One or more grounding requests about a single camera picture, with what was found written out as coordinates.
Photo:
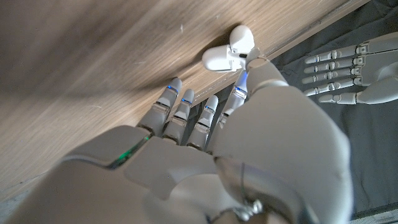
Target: wooden surface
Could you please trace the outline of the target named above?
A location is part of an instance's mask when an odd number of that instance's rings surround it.
[[[271,54],[335,10],[365,2],[2,2],[0,199],[32,186],[75,146],[135,125],[172,77],[183,80],[183,91],[193,88],[197,100],[230,82],[235,74],[207,72],[200,57],[226,44],[237,24],[249,26]]]

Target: robotic hand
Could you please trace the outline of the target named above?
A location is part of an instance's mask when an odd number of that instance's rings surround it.
[[[361,85],[368,87],[359,93],[324,95],[319,98],[319,102],[353,105],[385,103],[398,99],[398,32],[312,56],[305,59],[305,63],[326,60],[333,61],[306,68],[305,73],[321,74],[304,78],[302,82],[308,84],[346,78],[309,89],[304,92],[307,96]]]
[[[164,129],[176,78],[137,127],[68,153],[8,223],[346,223],[347,137],[258,49],[242,65],[207,148],[215,96],[186,146],[192,90]]]

